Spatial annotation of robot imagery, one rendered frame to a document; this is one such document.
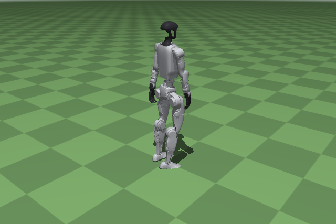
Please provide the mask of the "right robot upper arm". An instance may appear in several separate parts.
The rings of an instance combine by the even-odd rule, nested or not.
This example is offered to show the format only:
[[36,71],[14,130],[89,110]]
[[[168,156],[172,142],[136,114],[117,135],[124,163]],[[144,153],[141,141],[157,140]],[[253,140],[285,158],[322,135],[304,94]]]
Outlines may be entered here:
[[172,48],[172,52],[173,52],[173,57],[176,59],[178,74],[182,78],[184,71],[187,71],[187,70],[184,70],[185,68],[184,50],[182,48],[175,47],[175,48]]

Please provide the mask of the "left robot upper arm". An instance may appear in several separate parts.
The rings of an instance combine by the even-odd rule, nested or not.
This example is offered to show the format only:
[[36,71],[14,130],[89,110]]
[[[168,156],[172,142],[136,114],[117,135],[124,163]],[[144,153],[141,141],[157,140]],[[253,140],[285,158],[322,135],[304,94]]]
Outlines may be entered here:
[[157,44],[155,44],[155,46],[154,46],[154,49],[155,49],[155,54],[154,54],[154,65],[153,65],[153,68],[155,69],[155,70],[159,70],[159,68],[158,68],[158,53],[157,53],[157,47],[158,47],[158,45],[159,45],[160,43],[157,43]]

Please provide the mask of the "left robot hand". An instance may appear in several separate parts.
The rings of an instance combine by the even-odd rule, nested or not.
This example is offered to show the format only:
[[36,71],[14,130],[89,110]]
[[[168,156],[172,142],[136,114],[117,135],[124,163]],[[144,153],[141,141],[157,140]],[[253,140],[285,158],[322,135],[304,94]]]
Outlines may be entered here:
[[150,87],[149,87],[149,89],[150,89],[150,92],[149,92],[149,101],[151,102],[151,103],[156,103],[157,101],[155,100],[155,98],[154,98],[154,95],[155,95],[155,93],[154,93],[154,89],[155,88],[153,88],[153,84],[151,84],[150,83]]

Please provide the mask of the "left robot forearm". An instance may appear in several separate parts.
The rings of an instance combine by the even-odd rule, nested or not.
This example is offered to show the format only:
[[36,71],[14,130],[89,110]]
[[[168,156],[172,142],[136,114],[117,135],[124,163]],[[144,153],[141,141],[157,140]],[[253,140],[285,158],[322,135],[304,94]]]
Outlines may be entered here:
[[[157,82],[157,77],[158,77],[159,71],[155,70],[152,67],[152,72],[151,73],[152,73],[152,75],[151,75],[150,83],[153,84],[153,88],[155,88],[156,87],[156,82]],[[149,83],[149,86],[150,86],[150,83]]]

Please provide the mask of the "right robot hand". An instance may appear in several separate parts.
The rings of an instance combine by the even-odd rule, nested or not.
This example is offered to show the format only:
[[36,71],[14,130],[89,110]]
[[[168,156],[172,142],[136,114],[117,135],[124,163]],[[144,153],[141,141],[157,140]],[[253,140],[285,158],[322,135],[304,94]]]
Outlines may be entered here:
[[184,97],[186,98],[186,106],[185,106],[185,110],[186,110],[191,104],[191,94],[190,96],[188,96],[187,93],[184,93]]

